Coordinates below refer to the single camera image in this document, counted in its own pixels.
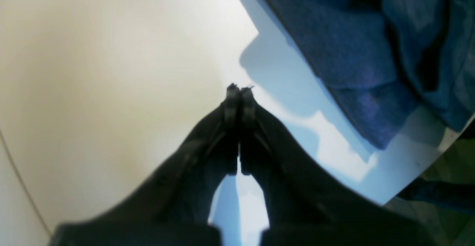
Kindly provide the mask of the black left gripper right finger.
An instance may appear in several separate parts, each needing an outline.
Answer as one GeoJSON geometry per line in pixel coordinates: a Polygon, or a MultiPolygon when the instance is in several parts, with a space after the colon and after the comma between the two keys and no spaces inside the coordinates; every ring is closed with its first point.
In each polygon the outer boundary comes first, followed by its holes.
{"type": "Polygon", "coordinates": [[[263,191],[262,246],[433,246],[418,222],[375,205],[320,167],[280,120],[240,91],[241,165],[263,191]]]}

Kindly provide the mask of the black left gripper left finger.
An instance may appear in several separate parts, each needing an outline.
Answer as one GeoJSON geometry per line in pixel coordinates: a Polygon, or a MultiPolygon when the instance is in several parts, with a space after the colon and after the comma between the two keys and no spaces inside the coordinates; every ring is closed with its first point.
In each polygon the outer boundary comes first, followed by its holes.
{"type": "Polygon", "coordinates": [[[134,192],[88,221],[57,227],[51,246],[221,246],[208,223],[215,191],[238,169],[241,94],[229,85],[205,116],[134,192]]]}

